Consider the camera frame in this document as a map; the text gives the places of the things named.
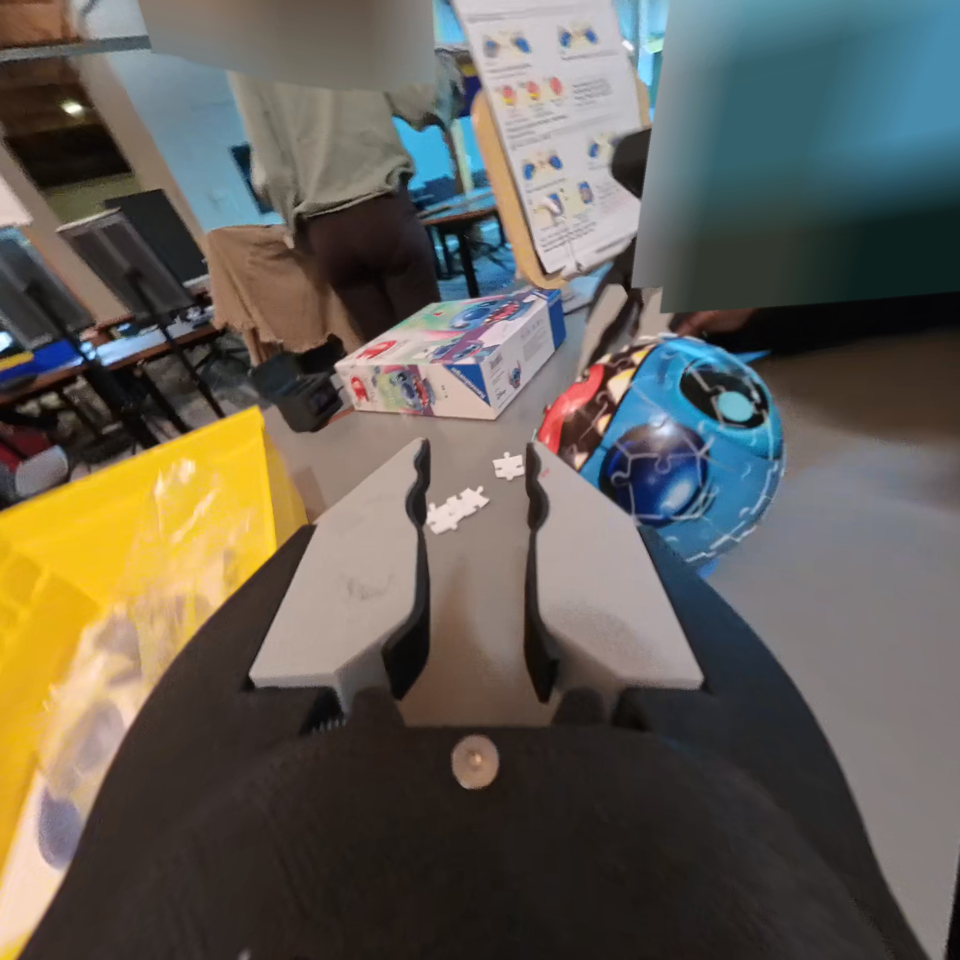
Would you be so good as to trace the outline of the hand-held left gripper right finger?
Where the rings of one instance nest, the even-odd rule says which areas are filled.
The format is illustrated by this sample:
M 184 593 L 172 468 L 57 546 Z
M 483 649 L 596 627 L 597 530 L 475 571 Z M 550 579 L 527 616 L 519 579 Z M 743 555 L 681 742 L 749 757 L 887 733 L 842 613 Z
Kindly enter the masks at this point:
M 630 517 L 538 440 L 527 446 L 523 656 L 538 702 L 700 690 L 704 672 Z

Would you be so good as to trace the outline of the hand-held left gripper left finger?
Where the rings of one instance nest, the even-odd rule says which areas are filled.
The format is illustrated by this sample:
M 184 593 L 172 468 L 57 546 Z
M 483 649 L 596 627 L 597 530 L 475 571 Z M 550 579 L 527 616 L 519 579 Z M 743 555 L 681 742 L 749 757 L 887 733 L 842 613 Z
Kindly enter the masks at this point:
M 328 690 L 349 714 L 365 690 L 402 701 L 430 649 L 429 440 L 416 438 L 323 513 L 248 678 Z

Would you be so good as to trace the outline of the blue puzzle ball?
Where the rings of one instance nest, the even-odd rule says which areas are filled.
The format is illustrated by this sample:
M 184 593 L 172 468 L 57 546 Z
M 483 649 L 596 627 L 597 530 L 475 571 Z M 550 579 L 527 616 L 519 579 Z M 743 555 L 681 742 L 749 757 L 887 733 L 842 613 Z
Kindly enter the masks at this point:
M 590 364 L 535 439 L 706 573 L 758 527 L 786 464 L 780 413 L 753 367 L 669 333 Z

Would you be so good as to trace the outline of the colourful cardboard puzzle box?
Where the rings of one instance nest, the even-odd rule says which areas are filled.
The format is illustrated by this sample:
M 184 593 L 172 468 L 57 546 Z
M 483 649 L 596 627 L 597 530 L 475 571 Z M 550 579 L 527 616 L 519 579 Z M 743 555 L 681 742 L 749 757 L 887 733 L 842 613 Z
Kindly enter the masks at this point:
M 567 338 L 562 293 L 431 303 L 335 365 L 360 412 L 493 422 Z

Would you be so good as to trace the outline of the yellow plastic storage bin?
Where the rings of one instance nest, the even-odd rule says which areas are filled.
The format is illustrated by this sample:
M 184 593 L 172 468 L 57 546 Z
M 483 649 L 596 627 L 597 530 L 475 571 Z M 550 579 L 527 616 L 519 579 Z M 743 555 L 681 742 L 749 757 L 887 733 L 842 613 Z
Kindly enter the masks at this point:
M 3 867 L 84 633 L 129 621 L 154 685 L 305 523 L 256 407 L 2 511 Z

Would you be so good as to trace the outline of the black battery device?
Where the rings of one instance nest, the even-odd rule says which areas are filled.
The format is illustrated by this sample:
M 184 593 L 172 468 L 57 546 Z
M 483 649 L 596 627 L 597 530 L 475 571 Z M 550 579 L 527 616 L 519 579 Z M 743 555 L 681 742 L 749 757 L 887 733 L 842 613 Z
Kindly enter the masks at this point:
M 343 408 L 334 383 L 335 365 L 346 357 L 342 340 L 332 334 L 324 343 L 302 353 L 282 350 L 254 366 L 252 387 L 274 406 L 295 433 L 315 433 Z

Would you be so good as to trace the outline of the clear plastic bag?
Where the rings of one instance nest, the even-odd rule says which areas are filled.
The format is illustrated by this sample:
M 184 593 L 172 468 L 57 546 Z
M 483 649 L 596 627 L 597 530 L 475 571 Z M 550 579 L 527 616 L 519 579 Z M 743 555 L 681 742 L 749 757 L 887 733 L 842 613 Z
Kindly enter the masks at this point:
M 304 522 L 274 455 L 156 450 L 2 514 L 2 958 L 60 885 L 147 695 Z

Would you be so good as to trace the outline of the beige fringed cloth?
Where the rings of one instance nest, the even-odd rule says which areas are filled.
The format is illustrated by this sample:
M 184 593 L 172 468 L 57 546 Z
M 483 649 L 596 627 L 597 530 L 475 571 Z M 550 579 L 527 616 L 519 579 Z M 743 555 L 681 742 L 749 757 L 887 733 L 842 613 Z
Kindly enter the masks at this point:
M 338 338 L 363 344 L 350 313 L 281 225 L 244 224 L 205 234 L 213 323 L 240 337 L 252 366 L 280 352 L 305 354 Z

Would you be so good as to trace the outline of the black tripod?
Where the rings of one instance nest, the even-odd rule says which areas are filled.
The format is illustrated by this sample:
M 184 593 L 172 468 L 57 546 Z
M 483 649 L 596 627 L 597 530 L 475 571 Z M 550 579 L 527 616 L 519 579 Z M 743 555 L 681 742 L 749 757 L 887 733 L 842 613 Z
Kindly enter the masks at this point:
M 189 310 L 191 300 L 184 292 L 179 292 L 177 284 L 161 282 L 158 288 L 151 283 L 154 275 L 146 274 L 136 265 L 126 265 L 124 268 L 124 277 L 130 288 L 132 296 L 143 311 L 159 326 L 167 345 L 172 349 L 179 365 L 185 371 L 187 377 L 192 381 L 199 394 L 205 400 L 207 406 L 213 412 L 217 419 L 224 419 L 226 413 L 221 404 L 214 396 L 212 390 L 197 370 L 191 365 L 184 347 L 180 341 L 175 339 L 169 333 L 169 327 L 172 318 L 178 318 L 183 312 Z

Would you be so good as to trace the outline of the background table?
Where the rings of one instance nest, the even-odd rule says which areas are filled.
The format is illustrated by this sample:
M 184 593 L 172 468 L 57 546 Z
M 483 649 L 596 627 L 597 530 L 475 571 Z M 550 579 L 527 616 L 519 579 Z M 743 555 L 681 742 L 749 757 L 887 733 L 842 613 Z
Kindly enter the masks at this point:
M 444 199 L 424 207 L 418 212 L 419 221 L 434 243 L 435 267 L 438 278 L 450 281 L 454 269 L 453 253 L 448 240 L 453 237 L 457 242 L 460 273 L 465 281 L 466 292 L 470 299 L 481 296 L 474 264 L 474 244 L 472 236 L 486 222 L 494 222 L 497 228 L 497 241 L 480 241 L 481 258 L 486 258 L 501 269 L 504 268 L 497 251 L 508 246 L 506 232 L 501 220 L 494 190 L 486 187 L 465 194 Z

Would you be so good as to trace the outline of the black monitor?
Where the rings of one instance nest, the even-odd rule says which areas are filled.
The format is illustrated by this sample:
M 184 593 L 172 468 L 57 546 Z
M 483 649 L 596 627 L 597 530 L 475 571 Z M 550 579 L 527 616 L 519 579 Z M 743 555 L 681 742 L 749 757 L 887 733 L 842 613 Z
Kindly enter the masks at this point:
M 56 233 L 140 325 L 156 321 L 133 297 L 124 276 L 127 265 L 153 274 L 154 288 L 175 283 L 177 292 L 188 295 L 190 308 L 209 278 L 201 248 L 160 189 L 106 201 L 101 213 L 63 224 Z

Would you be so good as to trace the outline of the printed instruction sheet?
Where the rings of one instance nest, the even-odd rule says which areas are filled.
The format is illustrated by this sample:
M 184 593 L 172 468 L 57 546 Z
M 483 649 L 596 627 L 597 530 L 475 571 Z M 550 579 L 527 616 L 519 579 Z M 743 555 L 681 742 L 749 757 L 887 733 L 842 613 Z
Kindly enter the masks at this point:
M 615 2 L 453 3 L 521 218 L 547 274 L 585 274 L 634 237 L 640 203 L 610 170 L 644 127 Z

